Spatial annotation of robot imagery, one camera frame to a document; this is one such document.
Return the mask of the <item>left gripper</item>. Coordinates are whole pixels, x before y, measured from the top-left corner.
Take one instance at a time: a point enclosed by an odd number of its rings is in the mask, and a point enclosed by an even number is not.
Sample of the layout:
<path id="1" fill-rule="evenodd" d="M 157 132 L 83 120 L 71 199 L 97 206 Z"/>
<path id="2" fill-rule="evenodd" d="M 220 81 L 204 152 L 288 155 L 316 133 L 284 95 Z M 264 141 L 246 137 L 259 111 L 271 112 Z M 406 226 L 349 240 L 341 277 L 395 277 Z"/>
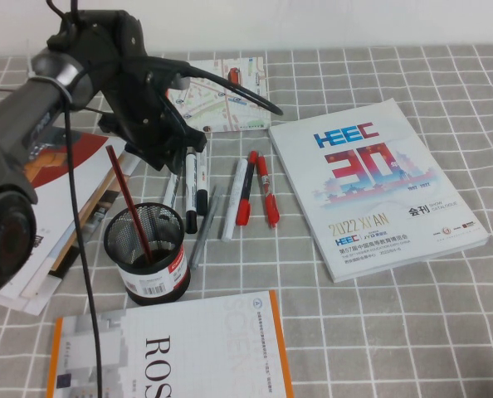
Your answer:
<path id="1" fill-rule="evenodd" d="M 102 88 L 118 125 L 110 126 L 125 150 L 157 171 L 180 173 L 187 150 L 201 153 L 206 134 L 187 125 L 167 97 L 181 78 L 189 77 L 186 61 L 133 56 L 119 63 L 117 74 Z"/>

